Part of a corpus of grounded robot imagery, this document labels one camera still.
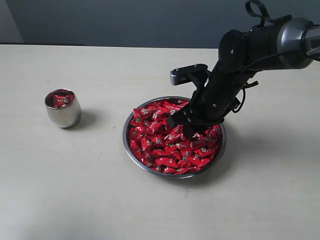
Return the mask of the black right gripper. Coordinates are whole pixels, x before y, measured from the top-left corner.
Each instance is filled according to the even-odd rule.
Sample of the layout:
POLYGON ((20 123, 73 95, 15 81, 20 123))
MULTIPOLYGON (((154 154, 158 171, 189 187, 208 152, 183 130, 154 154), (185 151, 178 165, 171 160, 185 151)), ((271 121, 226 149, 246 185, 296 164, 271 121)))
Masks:
POLYGON ((249 79, 249 70, 228 72, 217 63, 207 85, 189 103, 189 115, 184 111, 175 112, 167 118, 169 127, 183 125, 183 135, 190 139, 201 133, 203 127, 220 124, 228 113, 237 113, 242 108, 249 79))

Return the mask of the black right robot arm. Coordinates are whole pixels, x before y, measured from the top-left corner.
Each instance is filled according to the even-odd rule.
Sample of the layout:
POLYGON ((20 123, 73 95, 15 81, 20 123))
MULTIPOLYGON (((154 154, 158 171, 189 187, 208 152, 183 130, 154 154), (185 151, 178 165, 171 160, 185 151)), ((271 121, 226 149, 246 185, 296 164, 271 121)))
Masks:
POLYGON ((248 32, 231 30, 221 39, 218 60, 212 70, 198 63, 170 72, 174 86, 193 83, 190 102, 168 118, 171 128, 183 125, 187 137, 222 123, 244 104, 238 93, 255 87, 256 73, 304 69, 320 59, 320 27, 304 18, 294 18, 248 32))

